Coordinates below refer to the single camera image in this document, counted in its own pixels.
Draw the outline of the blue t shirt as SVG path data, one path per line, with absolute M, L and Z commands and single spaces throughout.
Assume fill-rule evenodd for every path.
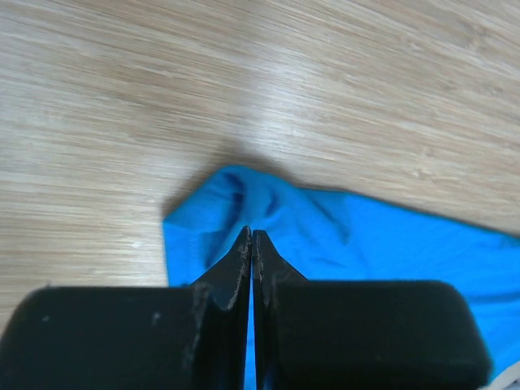
M 162 223 L 169 284 L 193 282 L 243 227 L 314 280 L 442 280 L 468 301 L 493 361 L 519 380 L 519 240 L 348 192 L 298 188 L 242 166 L 214 173 Z

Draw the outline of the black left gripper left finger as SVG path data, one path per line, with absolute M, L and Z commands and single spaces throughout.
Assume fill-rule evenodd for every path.
M 4 389 L 241 389 L 252 233 L 175 288 L 45 287 L 1 338 Z

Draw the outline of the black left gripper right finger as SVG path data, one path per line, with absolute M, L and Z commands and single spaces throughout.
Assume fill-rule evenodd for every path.
M 463 296 L 435 280 L 307 279 L 252 238 L 260 389 L 476 389 L 492 360 Z

